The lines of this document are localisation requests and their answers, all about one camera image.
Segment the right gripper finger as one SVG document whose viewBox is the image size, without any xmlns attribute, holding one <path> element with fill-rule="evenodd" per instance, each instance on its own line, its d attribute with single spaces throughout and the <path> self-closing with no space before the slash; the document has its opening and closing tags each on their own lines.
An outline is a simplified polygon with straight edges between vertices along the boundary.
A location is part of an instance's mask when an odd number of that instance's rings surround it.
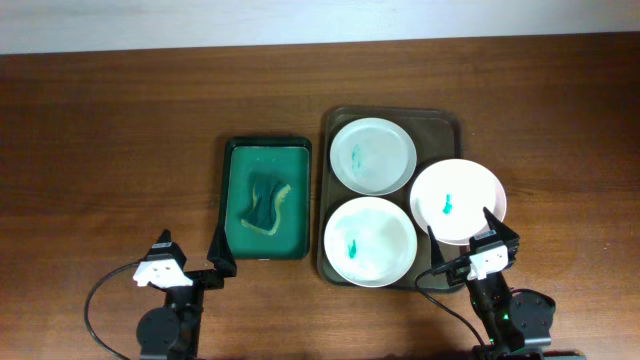
<svg viewBox="0 0 640 360">
<path fill-rule="evenodd" d="M 482 239 L 483 243 L 490 244 L 502 242 L 505 245 L 514 245 L 519 243 L 520 236 L 503 222 L 498 220 L 486 207 L 483 208 L 483 213 L 490 232 L 489 235 Z"/>
<path fill-rule="evenodd" d="M 430 226 L 427 226 L 427 234 L 431 247 L 431 274 L 441 274 L 443 273 L 442 266 L 445 264 L 445 261 L 440 250 L 439 242 Z"/>
</svg>

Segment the pinkish white plate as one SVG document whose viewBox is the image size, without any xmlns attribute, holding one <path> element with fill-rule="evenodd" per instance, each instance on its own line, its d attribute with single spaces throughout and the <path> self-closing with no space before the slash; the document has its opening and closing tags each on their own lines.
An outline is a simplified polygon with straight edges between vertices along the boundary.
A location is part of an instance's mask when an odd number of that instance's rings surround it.
<svg viewBox="0 0 640 360">
<path fill-rule="evenodd" d="M 409 196 L 411 214 L 441 243 L 466 246 L 489 230 L 484 211 L 506 217 L 507 197 L 500 180 L 486 167 L 464 159 L 427 166 L 415 178 Z"/>
</svg>

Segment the green yellow scrubbing sponge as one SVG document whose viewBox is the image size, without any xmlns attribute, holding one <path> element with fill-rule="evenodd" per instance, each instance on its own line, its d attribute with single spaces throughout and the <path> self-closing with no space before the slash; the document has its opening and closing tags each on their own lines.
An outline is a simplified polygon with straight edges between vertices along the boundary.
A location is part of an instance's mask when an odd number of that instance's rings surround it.
<svg viewBox="0 0 640 360">
<path fill-rule="evenodd" d="M 281 224 L 281 204 L 290 191 L 291 186 L 277 177 L 257 174 L 251 187 L 251 208 L 241 224 L 259 234 L 273 236 Z"/>
</svg>

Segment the grey-white plate with green stain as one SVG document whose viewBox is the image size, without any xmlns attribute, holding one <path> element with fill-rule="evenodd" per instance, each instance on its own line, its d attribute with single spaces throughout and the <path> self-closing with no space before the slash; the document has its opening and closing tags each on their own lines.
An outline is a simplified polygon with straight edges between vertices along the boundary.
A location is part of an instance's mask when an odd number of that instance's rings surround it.
<svg viewBox="0 0 640 360">
<path fill-rule="evenodd" d="M 402 188 L 417 167 L 417 150 L 409 134 L 382 118 L 361 118 L 343 126 L 331 141 L 331 169 L 348 189 L 367 196 Z"/>
</svg>

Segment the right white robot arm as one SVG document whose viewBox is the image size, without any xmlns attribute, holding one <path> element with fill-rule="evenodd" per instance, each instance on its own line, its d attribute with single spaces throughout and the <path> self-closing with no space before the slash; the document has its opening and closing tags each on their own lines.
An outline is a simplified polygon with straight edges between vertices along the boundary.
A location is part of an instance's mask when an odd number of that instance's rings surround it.
<svg viewBox="0 0 640 360">
<path fill-rule="evenodd" d="M 433 231 L 428 231 L 432 265 L 416 276 L 416 290 L 469 326 L 468 320 L 421 288 L 419 281 L 443 274 L 449 285 L 467 288 L 472 309 L 489 337 L 484 342 L 476 329 L 471 330 L 478 340 L 471 350 L 473 359 L 584 359 L 586 356 L 576 350 L 547 349 L 552 342 L 550 330 L 556 302 L 540 292 L 507 285 L 503 271 L 514 264 L 520 237 L 490 210 L 484 209 L 483 213 L 488 230 L 472 236 L 469 251 L 450 261 L 443 259 Z"/>
</svg>

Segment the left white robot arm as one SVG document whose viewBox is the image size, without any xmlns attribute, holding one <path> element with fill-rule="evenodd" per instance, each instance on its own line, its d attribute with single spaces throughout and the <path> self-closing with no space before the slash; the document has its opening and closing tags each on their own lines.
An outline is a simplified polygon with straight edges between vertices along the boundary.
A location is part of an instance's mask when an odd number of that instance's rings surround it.
<svg viewBox="0 0 640 360">
<path fill-rule="evenodd" d="M 189 360 L 198 353 L 204 293 L 220 290 L 237 274 L 226 232 L 219 225 L 207 260 L 211 269 L 186 271 L 186 256 L 165 229 L 140 261 L 133 280 L 165 294 L 164 304 L 143 315 L 136 329 L 142 359 Z"/>
</svg>

